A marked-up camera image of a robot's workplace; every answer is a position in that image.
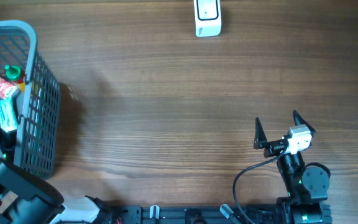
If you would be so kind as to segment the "red white small packet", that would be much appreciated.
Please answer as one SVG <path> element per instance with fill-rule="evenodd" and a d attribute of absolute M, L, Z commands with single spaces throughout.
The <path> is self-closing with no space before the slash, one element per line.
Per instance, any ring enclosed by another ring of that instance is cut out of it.
<path fill-rule="evenodd" d="M 0 98 L 5 100 L 7 98 L 15 97 L 20 89 L 15 84 L 12 84 L 0 77 Z"/>

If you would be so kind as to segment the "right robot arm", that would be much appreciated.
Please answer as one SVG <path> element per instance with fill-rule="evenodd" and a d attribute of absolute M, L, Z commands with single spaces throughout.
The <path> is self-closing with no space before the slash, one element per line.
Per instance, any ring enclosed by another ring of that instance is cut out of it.
<path fill-rule="evenodd" d="M 310 148 L 315 129 L 297 111 L 295 125 L 276 141 L 268 141 L 259 118 L 255 119 L 254 149 L 263 149 L 264 157 L 276 158 L 278 171 L 287 190 L 275 204 L 259 207 L 259 223 L 332 223 L 328 199 L 330 170 L 318 163 L 306 164 L 301 152 Z"/>

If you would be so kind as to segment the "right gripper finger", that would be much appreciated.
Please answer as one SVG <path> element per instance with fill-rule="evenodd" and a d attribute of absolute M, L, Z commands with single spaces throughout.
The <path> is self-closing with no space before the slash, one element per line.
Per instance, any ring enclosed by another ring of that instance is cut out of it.
<path fill-rule="evenodd" d="M 254 138 L 254 149 L 263 149 L 268 145 L 267 137 L 264 133 L 262 123 L 259 117 L 255 119 L 255 138 Z"/>
<path fill-rule="evenodd" d="M 310 126 L 302 117 L 301 115 L 296 111 L 296 110 L 293 110 L 293 119 L 294 119 L 294 122 L 295 122 L 295 125 L 298 126 L 298 125 L 306 125 L 308 127 L 308 129 L 310 130 L 311 134 L 315 134 L 316 133 L 316 130 Z"/>

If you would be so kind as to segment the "red sauce bottle green cap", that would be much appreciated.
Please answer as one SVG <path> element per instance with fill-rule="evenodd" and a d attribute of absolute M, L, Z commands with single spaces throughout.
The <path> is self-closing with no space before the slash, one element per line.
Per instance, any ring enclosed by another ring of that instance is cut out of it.
<path fill-rule="evenodd" d="M 15 65 L 5 65 L 6 76 L 20 91 L 25 91 L 25 71 Z"/>

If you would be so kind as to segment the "teal tissue pack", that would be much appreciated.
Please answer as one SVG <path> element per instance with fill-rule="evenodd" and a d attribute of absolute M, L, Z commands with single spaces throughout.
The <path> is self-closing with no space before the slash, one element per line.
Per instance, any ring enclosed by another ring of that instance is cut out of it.
<path fill-rule="evenodd" d="M 18 128 L 17 116 L 14 111 L 12 98 L 0 100 L 0 128 L 6 133 L 16 131 Z"/>

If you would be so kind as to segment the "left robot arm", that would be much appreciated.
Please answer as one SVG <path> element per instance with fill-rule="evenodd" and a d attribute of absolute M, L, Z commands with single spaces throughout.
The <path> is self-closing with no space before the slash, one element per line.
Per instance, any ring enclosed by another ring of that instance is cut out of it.
<path fill-rule="evenodd" d="M 113 223 L 95 199 L 66 202 L 48 182 L 20 169 L 0 151 L 0 223 Z"/>

